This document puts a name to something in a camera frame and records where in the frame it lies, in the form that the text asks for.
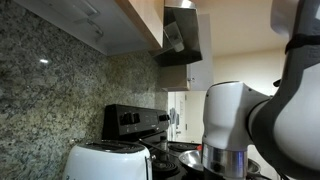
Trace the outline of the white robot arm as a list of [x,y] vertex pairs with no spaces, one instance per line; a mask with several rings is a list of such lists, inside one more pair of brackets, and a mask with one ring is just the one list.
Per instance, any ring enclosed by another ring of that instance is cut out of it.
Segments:
[[320,180],[320,0],[273,0],[272,29],[290,38],[273,96],[241,81],[211,86],[205,98],[205,180],[245,180],[252,144],[279,175]]

